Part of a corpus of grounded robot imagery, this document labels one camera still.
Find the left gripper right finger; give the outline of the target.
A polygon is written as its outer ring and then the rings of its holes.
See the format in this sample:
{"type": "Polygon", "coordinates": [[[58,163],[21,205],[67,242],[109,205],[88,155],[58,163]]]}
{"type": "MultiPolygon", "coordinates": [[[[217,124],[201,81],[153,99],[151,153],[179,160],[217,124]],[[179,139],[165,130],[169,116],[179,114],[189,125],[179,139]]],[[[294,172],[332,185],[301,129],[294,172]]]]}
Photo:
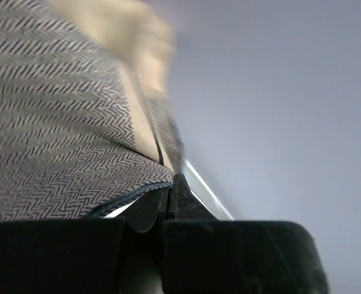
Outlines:
{"type": "Polygon", "coordinates": [[[212,212],[193,193],[186,177],[178,174],[173,179],[173,186],[169,192],[168,219],[176,221],[232,221],[226,212],[212,212]]]}

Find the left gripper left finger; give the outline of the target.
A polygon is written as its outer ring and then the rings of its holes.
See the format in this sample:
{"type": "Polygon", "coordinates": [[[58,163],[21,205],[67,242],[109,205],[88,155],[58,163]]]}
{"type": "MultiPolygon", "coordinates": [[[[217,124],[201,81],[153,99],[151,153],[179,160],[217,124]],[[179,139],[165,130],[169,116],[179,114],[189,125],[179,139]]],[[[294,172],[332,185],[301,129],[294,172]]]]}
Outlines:
{"type": "Polygon", "coordinates": [[[158,215],[166,212],[169,187],[150,190],[140,195],[115,218],[105,218],[115,208],[115,202],[100,205],[87,218],[85,230],[89,233],[119,233],[131,230],[146,233],[155,224],[158,215]]]}

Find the blue beige checked cloth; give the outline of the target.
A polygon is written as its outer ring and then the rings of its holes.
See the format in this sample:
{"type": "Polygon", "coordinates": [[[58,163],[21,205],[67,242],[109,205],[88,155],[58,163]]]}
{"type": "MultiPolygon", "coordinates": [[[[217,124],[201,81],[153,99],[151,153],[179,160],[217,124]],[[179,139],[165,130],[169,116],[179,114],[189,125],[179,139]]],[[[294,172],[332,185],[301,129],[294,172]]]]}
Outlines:
{"type": "Polygon", "coordinates": [[[172,186],[173,42],[143,1],[0,1],[0,221],[106,216],[172,186]]]}

